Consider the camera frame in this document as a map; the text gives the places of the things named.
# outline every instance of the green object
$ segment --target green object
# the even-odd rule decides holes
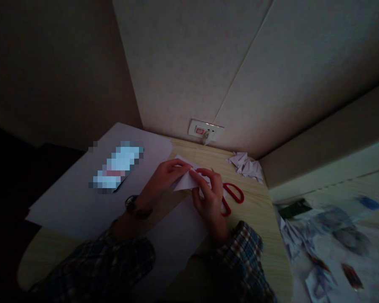
[[[294,216],[299,215],[301,213],[305,213],[311,209],[312,208],[310,206],[305,205],[305,200],[302,199],[287,207],[280,209],[278,212],[283,219],[291,219]]]

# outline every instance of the hand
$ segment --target hand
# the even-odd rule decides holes
[[[142,193],[136,199],[136,205],[141,206],[141,208],[153,208],[163,192],[167,190],[175,180],[189,171],[191,167],[191,165],[180,159],[172,159],[160,163]]]
[[[212,188],[209,187],[204,178],[198,175],[195,171],[190,170],[189,174],[198,183],[205,197],[204,199],[200,197],[199,188],[196,187],[192,189],[192,200],[196,210],[199,212],[208,227],[209,232],[212,234],[212,237],[215,239],[216,243],[221,246],[231,237],[229,228],[227,227],[226,221],[220,211],[223,197],[222,178],[220,174],[206,168],[198,168],[197,172],[201,173],[203,176],[209,177]]]

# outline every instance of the dark floor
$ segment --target dark floor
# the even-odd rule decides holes
[[[29,207],[83,154],[51,144],[35,148],[0,129],[0,297],[21,291],[17,268],[40,229],[24,220]]]

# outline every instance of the wristwatch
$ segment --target wristwatch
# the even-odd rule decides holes
[[[136,209],[136,203],[135,200],[138,197],[138,195],[130,196],[125,201],[126,211],[131,214],[136,219],[147,219],[153,212],[153,208],[150,210],[141,210]]]

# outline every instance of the plaid sleeve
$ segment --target plaid sleeve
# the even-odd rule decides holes
[[[277,302],[261,266],[263,248],[261,237],[240,221],[231,240],[213,253],[212,260],[221,273],[222,283],[237,301]]]
[[[154,262],[155,252],[147,239],[117,242],[110,228],[78,246],[31,292],[52,302],[127,298]]]

